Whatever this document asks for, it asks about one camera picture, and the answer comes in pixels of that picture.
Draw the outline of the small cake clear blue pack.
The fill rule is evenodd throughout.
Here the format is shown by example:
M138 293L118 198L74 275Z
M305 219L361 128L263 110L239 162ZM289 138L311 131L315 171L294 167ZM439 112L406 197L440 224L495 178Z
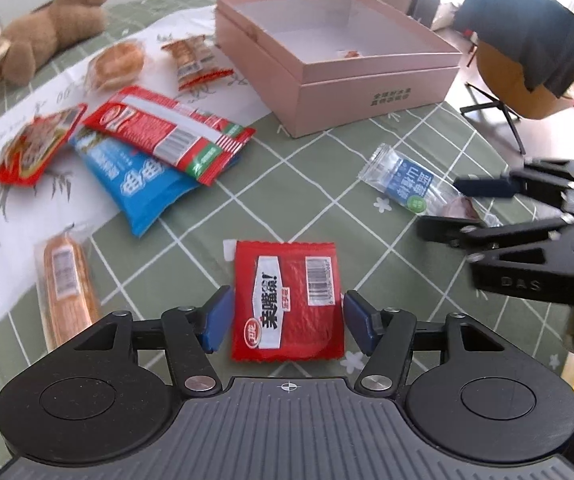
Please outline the small cake clear blue pack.
M492 212L478 211L471 198L459 193L447 180L381 143L357 176L417 216L468 219L485 226L500 226Z

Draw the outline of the small red spicy snack packet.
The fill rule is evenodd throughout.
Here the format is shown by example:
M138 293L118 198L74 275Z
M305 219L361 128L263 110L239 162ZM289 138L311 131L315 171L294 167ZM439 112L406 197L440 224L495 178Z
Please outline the small red spicy snack packet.
M233 360L316 361L344 355L335 244L240 240L234 263Z

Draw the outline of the long bread loaf pack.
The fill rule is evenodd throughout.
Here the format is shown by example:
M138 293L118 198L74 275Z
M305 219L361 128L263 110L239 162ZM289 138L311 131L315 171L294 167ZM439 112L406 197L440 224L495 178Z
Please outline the long bread loaf pack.
M88 229L72 224L34 247L40 320L48 351L100 319Z

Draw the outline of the blue seaweed snack bag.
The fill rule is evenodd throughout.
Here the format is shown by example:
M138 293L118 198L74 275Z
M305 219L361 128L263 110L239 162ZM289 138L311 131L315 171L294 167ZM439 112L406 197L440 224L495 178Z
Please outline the blue seaweed snack bag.
M130 232L137 237L169 206L202 188L188 174L89 128L76 130L69 144L125 214Z

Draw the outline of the red striped snack packet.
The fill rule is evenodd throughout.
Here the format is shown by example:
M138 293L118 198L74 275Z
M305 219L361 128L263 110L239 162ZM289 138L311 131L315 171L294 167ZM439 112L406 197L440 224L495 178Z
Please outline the red striped snack packet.
M139 86L116 92L84 125L206 186L213 184L255 134L252 128Z

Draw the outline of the red meat snack bag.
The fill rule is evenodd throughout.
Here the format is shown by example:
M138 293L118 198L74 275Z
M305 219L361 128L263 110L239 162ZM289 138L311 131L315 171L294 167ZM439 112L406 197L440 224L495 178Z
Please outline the red meat snack bag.
M25 124L0 151L0 185L36 185L86 110L81 103Z

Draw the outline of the biscuit pack red ends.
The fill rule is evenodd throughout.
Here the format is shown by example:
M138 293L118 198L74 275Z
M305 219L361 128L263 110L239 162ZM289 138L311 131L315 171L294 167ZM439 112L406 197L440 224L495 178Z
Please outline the biscuit pack red ends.
M235 73L232 68L218 64L211 47L206 42L206 35L171 41L164 44L161 50L174 60L177 87L180 91Z

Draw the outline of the round bread bun pack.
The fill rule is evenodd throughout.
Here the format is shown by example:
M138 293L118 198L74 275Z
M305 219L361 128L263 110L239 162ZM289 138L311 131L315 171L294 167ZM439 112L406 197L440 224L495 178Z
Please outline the round bread bun pack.
M146 50L140 41L118 42L101 51L89 62L85 91L116 90L132 84L142 73L145 62Z

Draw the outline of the orange chair with dark jacket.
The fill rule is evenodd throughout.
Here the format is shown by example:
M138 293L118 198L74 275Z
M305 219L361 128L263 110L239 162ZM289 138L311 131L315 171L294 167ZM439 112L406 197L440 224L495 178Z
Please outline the orange chair with dark jacket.
M541 120L572 105L574 13L557 0L465 0L453 28L477 38L471 59L485 84L466 84L485 101L460 114L499 110L524 154L516 121Z

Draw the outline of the white printed table runner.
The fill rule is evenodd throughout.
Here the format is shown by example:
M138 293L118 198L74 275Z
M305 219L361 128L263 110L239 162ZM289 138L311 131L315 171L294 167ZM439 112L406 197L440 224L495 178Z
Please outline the white printed table runner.
M192 6L154 20L162 0L119 4L110 8L106 32L66 50L40 70L26 87L0 85L0 151L37 115L59 112L84 102L91 110L106 95L86 91L87 65L112 42L136 39L146 49L145 68L138 84L172 94L176 89L170 59L160 47L174 39L205 34L215 28L213 6ZM111 220L118 208L84 162L64 148L46 174L28 188L0 186L0 321L35 283L34 247L75 223L96 230Z

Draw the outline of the pink cardboard box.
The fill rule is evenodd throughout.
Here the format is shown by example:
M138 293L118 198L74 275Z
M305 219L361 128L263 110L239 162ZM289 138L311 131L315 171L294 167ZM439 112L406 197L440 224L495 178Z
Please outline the pink cardboard box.
M216 0L215 36L293 138L439 104L459 70L456 48L381 0Z

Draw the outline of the brown plush rabbit toy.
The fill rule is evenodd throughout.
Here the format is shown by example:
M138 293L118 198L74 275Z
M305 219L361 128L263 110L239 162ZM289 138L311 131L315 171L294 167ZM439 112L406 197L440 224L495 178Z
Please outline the brown plush rabbit toy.
M26 86L52 57L107 26L107 0L52 0L49 6L0 27L0 78Z

